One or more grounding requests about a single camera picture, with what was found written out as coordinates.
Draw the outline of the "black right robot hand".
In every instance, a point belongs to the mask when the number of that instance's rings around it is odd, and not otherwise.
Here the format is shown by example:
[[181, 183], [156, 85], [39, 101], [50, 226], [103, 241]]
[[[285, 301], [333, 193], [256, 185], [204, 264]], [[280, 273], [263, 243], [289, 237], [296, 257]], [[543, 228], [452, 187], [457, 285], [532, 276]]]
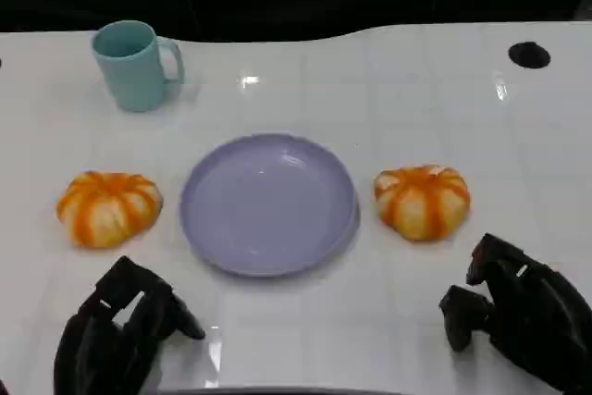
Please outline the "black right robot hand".
[[487, 233], [466, 282], [487, 284], [490, 295], [453, 285], [440, 301], [454, 351], [482, 331], [505, 358], [561, 393], [590, 393], [591, 308], [561, 273]]

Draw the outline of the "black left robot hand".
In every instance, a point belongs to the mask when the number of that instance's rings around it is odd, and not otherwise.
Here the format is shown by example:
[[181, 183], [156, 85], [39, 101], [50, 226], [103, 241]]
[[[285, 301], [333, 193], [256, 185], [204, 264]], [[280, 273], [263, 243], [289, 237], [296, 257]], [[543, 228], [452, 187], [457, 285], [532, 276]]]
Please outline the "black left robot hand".
[[55, 394], [138, 394], [161, 343], [205, 331], [172, 287], [120, 257], [67, 322], [54, 362]]

